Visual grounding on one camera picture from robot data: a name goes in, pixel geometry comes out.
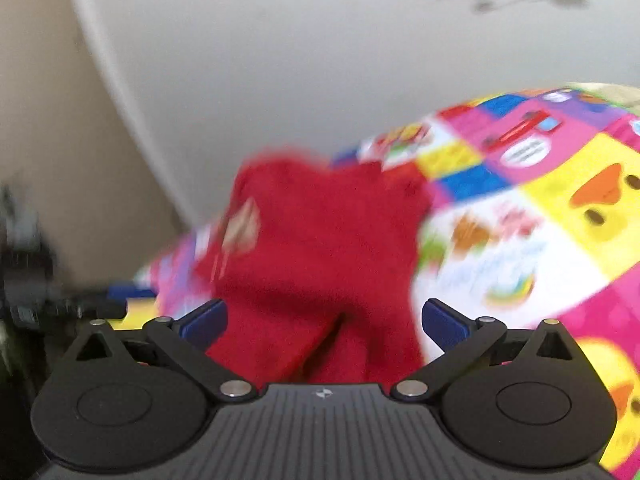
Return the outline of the red fleece hooded jacket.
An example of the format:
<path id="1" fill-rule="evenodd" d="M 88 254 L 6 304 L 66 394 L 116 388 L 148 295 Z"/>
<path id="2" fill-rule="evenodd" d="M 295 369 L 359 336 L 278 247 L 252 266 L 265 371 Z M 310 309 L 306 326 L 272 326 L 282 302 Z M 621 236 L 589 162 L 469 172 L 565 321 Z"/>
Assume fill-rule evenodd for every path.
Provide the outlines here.
<path id="1" fill-rule="evenodd" d="M 423 362 L 410 288 L 432 206 L 419 170 L 247 162 L 198 276 L 227 306 L 208 356 L 256 386 L 393 385 Z"/>

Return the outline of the colourful cartoon play mat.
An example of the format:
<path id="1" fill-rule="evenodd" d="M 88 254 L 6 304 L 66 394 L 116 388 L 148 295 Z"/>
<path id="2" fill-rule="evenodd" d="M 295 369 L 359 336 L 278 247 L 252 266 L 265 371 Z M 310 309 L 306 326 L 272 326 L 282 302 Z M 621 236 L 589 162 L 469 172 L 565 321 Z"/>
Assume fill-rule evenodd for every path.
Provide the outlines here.
<path id="1" fill-rule="evenodd" d="M 410 288 L 422 364 L 439 354 L 422 328 L 428 298 L 513 327 L 557 318 L 612 393 L 617 427 L 602 463 L 621 479 L 639 474 L 638 99 L 636 88 L 582 84 L 498 94 L 365 140 L 332 164 L 293 153 L 419 170 L 432 200 Z M 141 272 L 157 296 L 131 301 L 120 326 L 178 318 L 215 297 L 196 268 L 222 217 Z"/>

